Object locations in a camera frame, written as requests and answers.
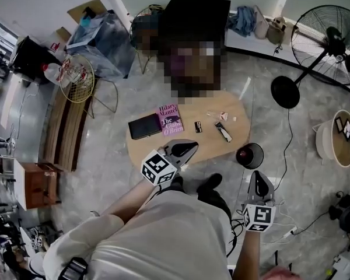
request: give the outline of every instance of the white shirt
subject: white shirt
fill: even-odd
[[[29,270],[33,274],[44,276],[43,261],[46,252],[38,252],[34,256],[29,258],[28,265]]]
[[[230,223],[221,209],[167,191],[126,224],[113,215],[89,218],[54,242],[44,259],[57,279],[72,257],[89,263],[86,279],[228,279]]]

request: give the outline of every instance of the pink book cover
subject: pink book cover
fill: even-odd
[[[183,124],[181,123],[177,105],[168,104],[157,109],[159,121],[161,122],[162,133],[165,136],[174,135],[183,132]]]

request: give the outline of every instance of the plastic bottle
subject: plastic bottle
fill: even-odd
[[[60,86],[60,72],[61,66],[56,63],[43,63],[41,65],[41,70],[44,72],[44,76],[54,84]]]

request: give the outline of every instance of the brown cabinet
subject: brown cabinet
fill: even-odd
[[[46,164],[15,160],[15,196],[24,209],[46,207],[57,201],[58,171]]]

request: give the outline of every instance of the black wallet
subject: black wallet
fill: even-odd
[[[156,113],[130,121],[128,128],[133,140],[151,136],[162,131],[161,123]]]

